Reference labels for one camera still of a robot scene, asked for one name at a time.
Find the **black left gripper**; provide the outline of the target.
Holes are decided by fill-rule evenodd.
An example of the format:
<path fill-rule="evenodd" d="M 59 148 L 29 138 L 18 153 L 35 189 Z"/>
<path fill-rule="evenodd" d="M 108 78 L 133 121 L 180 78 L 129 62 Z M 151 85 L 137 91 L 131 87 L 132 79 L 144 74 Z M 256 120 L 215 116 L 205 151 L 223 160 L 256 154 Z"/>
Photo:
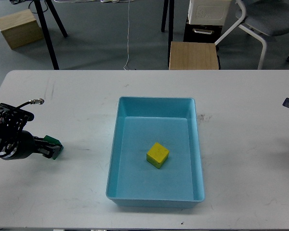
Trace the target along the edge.
<path fill-rule="evenodd" d="M 22 131 L 18 140 L 18 146 L 13 155 L 13 160 L 25 159 L 32 153 L 41 153 L 48 159 L 56 159 L 63 150 L 61 144 L 39 145 L 40 141 L 42 141 L 42 138 L 33 136 L 28 131 Z"/>

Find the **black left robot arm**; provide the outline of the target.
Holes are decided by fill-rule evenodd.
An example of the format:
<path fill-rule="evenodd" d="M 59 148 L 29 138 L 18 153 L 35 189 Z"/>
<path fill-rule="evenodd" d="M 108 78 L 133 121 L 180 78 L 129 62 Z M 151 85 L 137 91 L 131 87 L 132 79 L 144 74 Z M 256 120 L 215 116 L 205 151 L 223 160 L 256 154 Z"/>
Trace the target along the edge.
<path fill-rule="evenodd" d="M 27 122 L 34 119 L 33 113 L 22 109 L 29 104 L 44 104 L 44 100 L 30 100 L 17 107 L 0 103 L 0 159 L 25 159 L 37 153 L 54 160 L 64 149 L 53 137 L 40 138 L 24 130 Z"/>

